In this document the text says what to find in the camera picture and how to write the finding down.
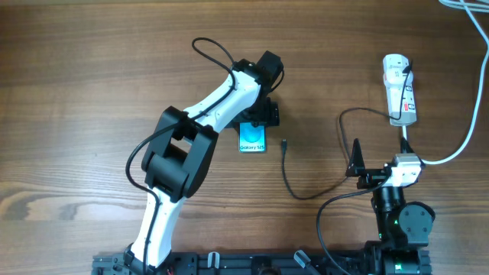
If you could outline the Galaxy S25 smartphone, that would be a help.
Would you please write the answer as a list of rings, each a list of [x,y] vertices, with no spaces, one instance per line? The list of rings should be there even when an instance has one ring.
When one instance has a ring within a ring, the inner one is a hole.
[[[246,122],[239,125],[239,145],[241,153],[262,153],[266,151],[265,127],[253,126]]]

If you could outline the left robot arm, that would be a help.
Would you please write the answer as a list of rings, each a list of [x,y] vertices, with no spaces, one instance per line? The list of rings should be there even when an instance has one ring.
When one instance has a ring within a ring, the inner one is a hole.
[[[217,89],[201,102],[164,110],[144,148],[147,207],[139,235],[124,252],[132,274],[159,274],[168,267],[171,240],[183,203],[202,185],[209,171],[219,133],[249,123],[273,127],[280,123],[278,104],[269,98],[284,75],[280,57],[265,52],[256,63],[239,60]]]

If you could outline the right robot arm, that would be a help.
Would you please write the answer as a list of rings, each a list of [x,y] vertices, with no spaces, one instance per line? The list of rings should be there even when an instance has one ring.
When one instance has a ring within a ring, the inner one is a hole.
[[[346,176],[358,179],[357,189],[372,191],[371,206],[377,220],[378,241],[368,241],[362,250],[362,274],[432,273],[429,234],[436,219],[434,210],[422,202],[407,202],[403,191],[418,182],[425,167],[406,139],[401,152],[379,169],[364,164],[361,145],[354,140]]]

